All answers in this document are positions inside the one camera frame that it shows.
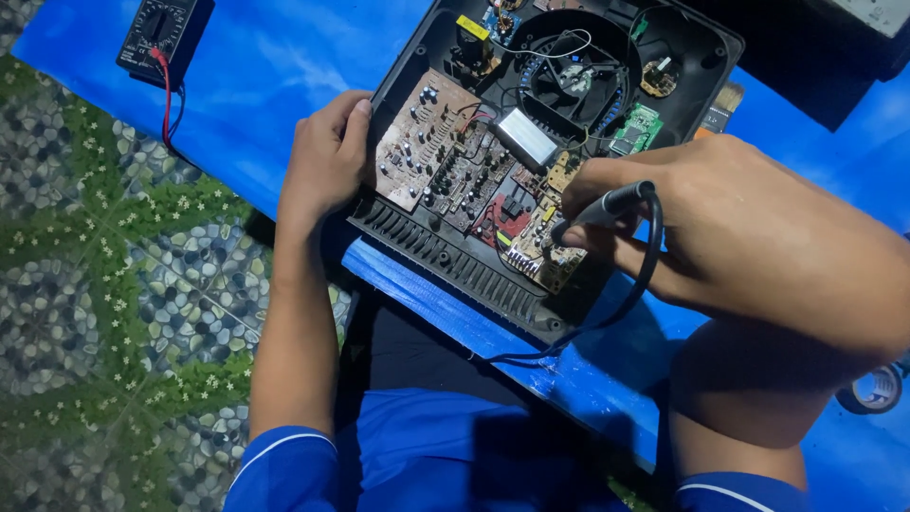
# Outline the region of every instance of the white wire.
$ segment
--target white wire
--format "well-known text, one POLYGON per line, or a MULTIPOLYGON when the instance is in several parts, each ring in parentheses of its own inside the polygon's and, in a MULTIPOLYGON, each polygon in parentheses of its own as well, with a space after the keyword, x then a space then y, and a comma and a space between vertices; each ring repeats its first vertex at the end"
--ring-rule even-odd
POLYGON ((511 53, 511 54, 531 54, 531 55, 536 55, 536 56, 542 56, 542 57, 545 57, 545 58, 560 58, 560 57, 564 57, 564 56, 570 56, 571 54, 580 52, 580 51, 582 51, 583 49, 585 49, 585 48, 587 48, 588 46, 591 45, 591 40, 592 40, 591 32, 588 32, 587 30, 585 30, 585 29, 583 29, 583 28, 576 28, 576 29, 574 29, 574 30, 570 30, 569 32, 570 32, 570 33, 572 33, 572 32, 583 32, 583 33, 587 34, 587 35, 588 35, 588 42, 585 43, 584 45, 581 45, 581 47, 576 48, 576 49, 572 50, 571 52, 566 53, 566 54, 562 54, 562 55, 544 55, 544 54, 539 54, 539 53, 537 53, 537 52, 532 52, 532 51, 530 51, 530 50, 509 50, 507 47, 505 47, 505 46, 501 45, 499 42, 493 40, 492 37, 490 38, 490 41, 492 41, 493 44, 495 44, 496 46, 502 48, 503 50, 505 50, 505 51, 507 51, 507 52, 509 52, 509 53, 511 53))

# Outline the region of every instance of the red circuit board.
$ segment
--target red circuit board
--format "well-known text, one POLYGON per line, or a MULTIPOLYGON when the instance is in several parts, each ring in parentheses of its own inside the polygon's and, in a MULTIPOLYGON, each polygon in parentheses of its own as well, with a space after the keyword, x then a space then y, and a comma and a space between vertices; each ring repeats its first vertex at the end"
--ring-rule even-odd
POLYGON ((521 214, 516 216, 514 219, 506 216, 505 221, 502 220, 502 203, 505 202, 506 195, 500 194, 493 198, 493 201, 490 205, 483 211, 483 215, 477 218, 477 222, 471 228, 471 234, 481 239, 484 243, 496 249, 496 231, 502 231, 509 235, 510 239, 514 239, 521 233, 531 221, 531 214, 528 211, 522 210, 521 214), (487 227, 484 229, 484 221, 489 220, 487 227))

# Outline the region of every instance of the hand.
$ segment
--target hand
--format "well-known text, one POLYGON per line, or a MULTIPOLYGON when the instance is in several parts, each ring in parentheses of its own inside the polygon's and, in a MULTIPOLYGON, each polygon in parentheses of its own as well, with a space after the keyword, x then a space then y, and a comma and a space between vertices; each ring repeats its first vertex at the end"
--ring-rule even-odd
POLYGON ((298 121, 278 201, 280 238, 306 236, 357 191, 367 157, 369 95, 344 92, 298 121))
MULTIPOLYGON (((661 300, 732 313, 840 344, 900 354, 910 340, 910 245, 880 222, 730 136, 592 159, 563 194, 574 219, 610 189, 652 179, 665 245, 661 300)), ((645 244, 593 226, 563 241, 635 276, 645 244)))

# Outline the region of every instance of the green circuit board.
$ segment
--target green circuit board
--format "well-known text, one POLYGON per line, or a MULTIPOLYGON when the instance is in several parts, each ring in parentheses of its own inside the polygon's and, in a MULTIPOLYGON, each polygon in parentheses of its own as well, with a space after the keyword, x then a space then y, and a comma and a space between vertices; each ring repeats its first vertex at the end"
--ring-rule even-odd
POLYGON ((625 126, 613 137, 610 149, 623 156, 645 151, 661 128, 663 121, 660 120, 660 114, 641 103, 636 103, 625 126))

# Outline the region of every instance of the blue table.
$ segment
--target blue table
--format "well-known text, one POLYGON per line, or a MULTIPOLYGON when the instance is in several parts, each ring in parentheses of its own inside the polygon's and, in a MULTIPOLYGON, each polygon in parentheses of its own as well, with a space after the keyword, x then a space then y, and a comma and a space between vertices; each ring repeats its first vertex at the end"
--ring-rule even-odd
MULTIPOLYGON (((373 88, 428 0, 331 4, 218 0, 190 68, 177 146, 256 208, 275 218, 294 122, 350 87, 373 88)), ((55 0, 38 13, 14 54, 81 97, 146 133, 157 133, 160 89, 114 65, 138 0, 55 0)), ((876 84, 829 133, 737 69, 745 101, 729 132, 900 232, 910 230, 910 70, 876 84)), ((532 352, 526 341, 457 291, 412 270, 376 242, 354 239, 343 263, 481 356, 532 352)), ((622 297, 615 276, 589 322, 622 297)), ((673 351, 705 318, 650 294, 622 323, 581 337, 559 358, 511 378, 590 428, 628 445, 648 467, 658 409, 642 395, 661 380, 673 351)), ((910 506, 910 400, 884 415, 847 413, 832 401, 804 441, 819 510, 910 506)))

